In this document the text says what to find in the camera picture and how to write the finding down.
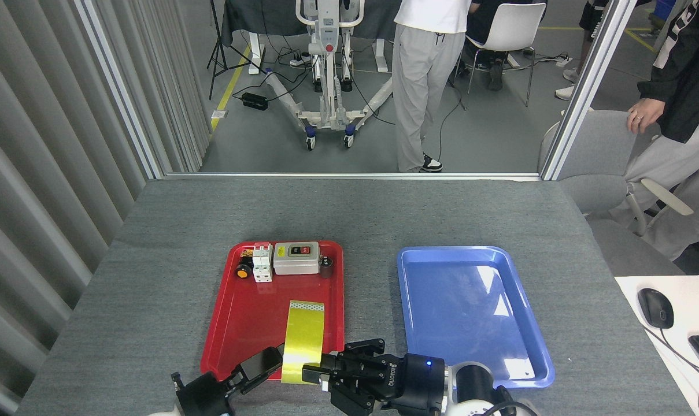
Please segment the person's hand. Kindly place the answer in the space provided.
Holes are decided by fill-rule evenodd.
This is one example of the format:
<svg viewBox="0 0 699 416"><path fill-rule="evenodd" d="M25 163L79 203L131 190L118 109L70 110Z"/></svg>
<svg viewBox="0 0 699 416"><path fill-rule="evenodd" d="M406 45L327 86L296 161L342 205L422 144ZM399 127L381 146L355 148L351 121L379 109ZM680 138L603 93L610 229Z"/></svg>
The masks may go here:
<svg viewBox="0 0 699 416"><path fill-rule="evenodd" d="M665 102L655 98L641 98L629 108L627 128L634 134L644 133L664 113Z"/></svg>

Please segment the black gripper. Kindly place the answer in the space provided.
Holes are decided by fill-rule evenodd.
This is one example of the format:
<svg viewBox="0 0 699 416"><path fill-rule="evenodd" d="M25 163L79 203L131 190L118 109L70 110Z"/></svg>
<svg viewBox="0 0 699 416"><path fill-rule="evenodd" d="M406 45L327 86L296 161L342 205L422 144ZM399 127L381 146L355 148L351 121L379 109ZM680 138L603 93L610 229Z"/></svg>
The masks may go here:
<svg viewBox="0 0 699 416"><path fill-rule="evenodd" d="M385 347L383 338L346 343L340 352L322 354L320 366L304 365L302 380L319 384L330 393L331 404L347 415L370 415L376 409L396 409L401 415L440 415L445 361L406 354L387 363L381 358Z"/></svg>
<svg viewBox="0 0 699 416"><path fill-rule="evenodd" d="M176 409L181 415L235 415L230 395L245 395L266 381L283 363L284 346L268 347L238 364L226 381L206 372L189 384L176 373Z"/></svg>

